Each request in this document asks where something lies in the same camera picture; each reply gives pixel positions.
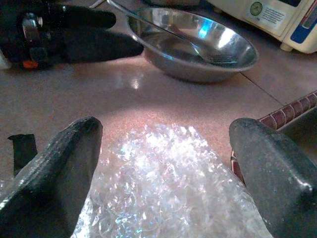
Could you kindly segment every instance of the black object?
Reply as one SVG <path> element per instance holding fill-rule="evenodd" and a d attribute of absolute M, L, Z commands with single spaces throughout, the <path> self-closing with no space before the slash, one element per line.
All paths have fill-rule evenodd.
<path fill-rule="evenodd" d="M 178 4 L 173 4 L 173 1 L 171 1 L 170 4 L 154 4 L 149 0 L 142 0 L 144 3 L 150 5 L 150 6 L 160 6 L 160 7 L 171 7 L 171 8 L 176 8 L 176 9 L 182 9 L 182 10 L 195 10 L 199 8 L 199 5 L 178 5 Z"/>
<path fill-rule="evenodd" d="M 8 139 L 13 142 L 14 176 L 16 176 L 38 153 L 35 136 L 33 134 L 12 135 Z"/>
<path fill-rule="evenodd" d="M 279 1 L 289 4 L 291 6 L 297 7 L 301 3 L 302 0 L 279 0 Z"/>
<path fill-rule="evenodd" d="M 12 63 L 34 61 L 42 65 L 139 55 L 143 46 L 130 36 L 105 33 L 115 23 L 115 15 L 108 11 L 46 0 L 2 0 L 0 49 Z M 91 47 L 94 44 L 101 48 Z"/>
<path fill-rule="evenodd" d="M 78 120 L 25 166 L 0 198 L 0 238 L 68 238 L 90 189 L 102 125 Z"/>
<path fill-rule="evenodd" d="M 286 135 L 254 119 L 229 130 L 245 184 L 275 238 L 317 237 L 317 167 Z"/>
<path fill-rule="evenodd" d="M 317 165 L 317 107 L 288 123 L 280 132 L 293 140 Z"/>

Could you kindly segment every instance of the bubble wrap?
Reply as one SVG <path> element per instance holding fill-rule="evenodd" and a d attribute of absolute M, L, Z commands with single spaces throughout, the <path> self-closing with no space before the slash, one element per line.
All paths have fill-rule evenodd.
<path fill-rule="evenodd" d="M 111 145 L 72 238 L 272 238 L 245 187 L 193 127 Z"/>

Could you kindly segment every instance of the stainless steel bowl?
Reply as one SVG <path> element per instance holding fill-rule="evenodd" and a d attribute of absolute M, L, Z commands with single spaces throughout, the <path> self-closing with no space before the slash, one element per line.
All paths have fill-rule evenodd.
<path fill-rule="evenodd" d="M 161 27 L 176 26 L 207 45 L 211 55 L 230 55 L 237 59 L 236 63 L 210 64 L 189 43 L 128 17 L 134 39 L 145 46 L 146 59 L 174 77 L 196 82 L 223 81 L 252 68 L 259 58 L 250 42 L 211 19 L 170 8 L 151 7 L 137 13 Z"/>

